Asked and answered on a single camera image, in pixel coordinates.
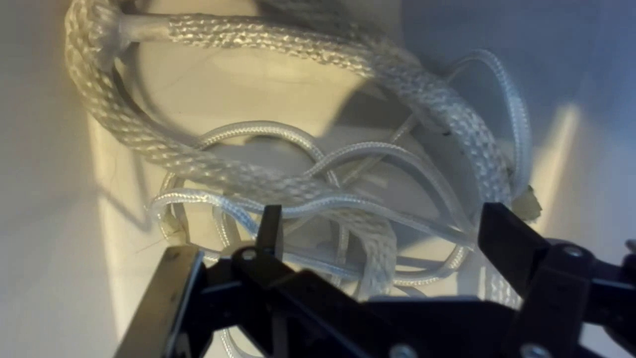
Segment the white surface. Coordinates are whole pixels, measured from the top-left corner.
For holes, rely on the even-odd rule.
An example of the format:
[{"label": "white surface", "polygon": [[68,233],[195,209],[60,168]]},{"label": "white surface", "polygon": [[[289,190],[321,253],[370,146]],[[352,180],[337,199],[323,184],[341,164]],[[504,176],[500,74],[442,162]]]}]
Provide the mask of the white surface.
[{"label": "white surface", "polygon": [[[231,0],[188,5],[219,11]],[[162,172],[88,124],[64,70],[66,7],[62,0],[0,5],[0,357],[112,357],[164,249],[144,211]],[[364,15],[380,19],[392,34],[404,30],[406,44],[432,66],[482,46],[504,54],[535,120],[533,184],[545,205],[537,229],[619,263],[623,241],[636,233],[636,46],[631,42],[636,7],[406,0],[390,9],[366,3]],[[140,50],[146,86],[162,112],[180,118],[174,124],[180,130],[201,134],[247,116],[281,118],[337,146],[398,124],[386,118],[400,110],[368,96],[374,92],[352,100],[356,78],[277,66],[277,56],[249,52],[197,56],[178,48]],[[245,70],[227,72],[229,64]],[[259,88],[255,76],[277,84]],[[362,124],[352,108],[368,108],[376,118]],[[619,355],[607,345],[595,349]]]}]

